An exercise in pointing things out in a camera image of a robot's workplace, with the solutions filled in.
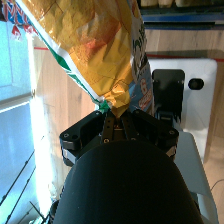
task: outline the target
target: wire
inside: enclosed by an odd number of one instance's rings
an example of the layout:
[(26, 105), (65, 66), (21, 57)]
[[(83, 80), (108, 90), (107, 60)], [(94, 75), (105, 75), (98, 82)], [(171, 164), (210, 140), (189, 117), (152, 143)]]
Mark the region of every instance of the wire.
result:
[(7, 198), (9, 192), (11, 191), (12, 187), (14, 186), (14, 184), (16, 183), (16, 181), (18, 180), (18, 178), (20, 177), (21, 173), (23, 172), (23, 170), (25, 169), (26, 165), (28, 164), (28, 162), (30, 161), (31, 157), (33, 156), (34, 151), (32, 152), (31, 156), (29, 157), (29, 159), (25, 162), (23, 168), (21, 169), (21, 171), (19, 172), (18, 176), (16, 177), (16, 179), (14, 180), (14, 182), (12, 183), (11, 187), (9, 188), (9, 190), (7, 191), (7, 193), (2, 197), (2, 200), (0, 202), (0, 206), (2, 205), (2, 203), (5, 201), (5, 199)]
[(20, 221), (17, 223), (17, 224), (20, 224), (22, 221), (23, 221), (23, 219), (25, 219), (25, 217), (27, 216), (27, 215), (29, 215), (30, 214), (30, 211), (33, 209), (33, 207), (31, 207), (30, 208), (30, 210), (28, 210), (27, 212), (26, 212), (26, 214), (20, 219)]
[(22, 197), (23, 192), (25, 191), (26, 186), (28, 185), (28, 183), (29, 183), (29, 181), (30, 181), (30, 179), (31, 179), (31, 177), (32, 177), (32, 175), (33, 175), (33, 173), (34, 173), (35, 169), (36, 169), (36, 167), (33, 169), (33, 172), (31, 173), (31, 175), (30, 175), (29, 179), (26, 181), (26, 185), (24, 186), (24, 188), (23, 188), (23, 190), (22, 190), (22, 192), (21, 192), (21, 194), (20, 194), (19, 198), (17, 199), (17, 202), (16, 202), (16, 204), (14, 205), (14, 207), (13, 207), (13, 209), (12, 209), (11, 213), (8, 215), (8, 217), (7, 217), (7, 220), (6, 220), (5, 224), (7, 224), (7, 223), (9, 222), (9, 220), (10, 220), (10, 218), (11, 218), (11, 216), (12, 216), (12, 213), (14, 212), (14, 210), (15, 210), (15, 208), (16, 208), (16, 206), (17, 206), (17, 204), (18, 204), (19, 200), (20, 200), (20, 198)]
[(216, 181), (215, 184), (212, 186), (211, 191), (213, 190), (213, 188), (215, 187), (215, 185), (216, 185), (217, 183), (221, 182), (221, 181), (224, 181), (224, 179), (221, 179), (221, 180)]

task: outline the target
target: sunlight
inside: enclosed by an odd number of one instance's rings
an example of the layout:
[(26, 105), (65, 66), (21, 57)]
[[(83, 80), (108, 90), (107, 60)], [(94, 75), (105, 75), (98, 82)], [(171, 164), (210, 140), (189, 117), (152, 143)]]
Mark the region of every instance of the sunlight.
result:
[[(34, 67), (34, 50), (33, 38), (27, 35), (29, 49), (29, 63), (32, 91), (36, 90), (37, 80), (35, 78)], [(47, 138), (47, 127), (44, 119), (44, 108), (42, 99), (35, 97), (30, 101), (31, 123), (33, 130), (33, 140), (35, 148), (36, 162), (36, 188), (37, 198), (39, 201), (40, 212), (46, 216), (51, 206), (51, 195), (48, 190), (49, 184), (52, 182), (52, 168), (50, 160), (50, 143)]]

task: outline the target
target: chip bag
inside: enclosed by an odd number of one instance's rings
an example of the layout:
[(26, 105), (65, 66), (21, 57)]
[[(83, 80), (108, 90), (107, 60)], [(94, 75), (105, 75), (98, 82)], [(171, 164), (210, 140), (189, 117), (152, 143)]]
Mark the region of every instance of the chip bag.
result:
[(152, 111), (146, 37), (136, 0), (17, 0), (48, 48), (99, 105), (116, 117)]

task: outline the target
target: robotic arm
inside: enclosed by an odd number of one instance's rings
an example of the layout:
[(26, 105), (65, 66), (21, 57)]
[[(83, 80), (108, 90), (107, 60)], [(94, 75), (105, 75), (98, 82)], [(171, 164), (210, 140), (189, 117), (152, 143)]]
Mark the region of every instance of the robotic arm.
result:
[(203, 223), (173, 160), (178, 132), (141, 110), (119, 120), (95, 111), (61, 133), (72, 166), (61, 223)]

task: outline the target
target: plastic bag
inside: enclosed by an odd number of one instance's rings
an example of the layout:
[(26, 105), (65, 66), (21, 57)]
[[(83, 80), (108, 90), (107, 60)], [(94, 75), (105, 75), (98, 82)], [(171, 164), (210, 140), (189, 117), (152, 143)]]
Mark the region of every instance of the plastic bag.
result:
[(144, 25), (135, 0), (18, 0), (65, 71), (100, 109), (152, 110)]
[(15, 0), (2, 0), (2, 6), (2, 14), (5, 17), (5, 21), (15, 24), (12, 29), (12, 39), (22, 40), (18, 26), (23, 27), (25, 32), (31, 35), (37, 35), (37, 31)]

